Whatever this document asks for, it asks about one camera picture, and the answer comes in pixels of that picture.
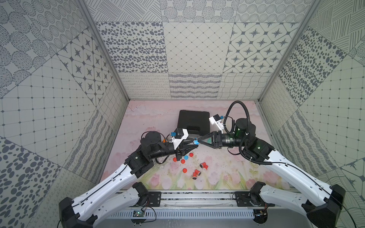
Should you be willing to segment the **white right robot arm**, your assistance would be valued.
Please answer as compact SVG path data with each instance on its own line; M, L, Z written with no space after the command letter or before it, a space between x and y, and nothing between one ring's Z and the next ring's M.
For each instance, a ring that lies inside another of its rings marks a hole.
M304 215L318 228L336 227L346 191L339 185L329 185L303 171L290 162L278 150L256 137L256 127L251 122L249 111L242 101L234 101L225 116L215 115L209 119L219 131L197 139L202 145L214 149L237 147L244 159L267 166L299 192L273 188L264 182L256 182L250 189L253 204L261 201L275 204Z

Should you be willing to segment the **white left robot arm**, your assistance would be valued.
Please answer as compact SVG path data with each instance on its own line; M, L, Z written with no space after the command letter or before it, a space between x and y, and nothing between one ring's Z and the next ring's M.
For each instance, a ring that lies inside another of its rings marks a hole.
M112 214L132 206L145 207L149 191L138 178L158 162L158 158L182 159L198 147L186 129L177 128L170 140L157 131L142 134L139 147L111 175L86 193L59 203L62 228L93 228Z

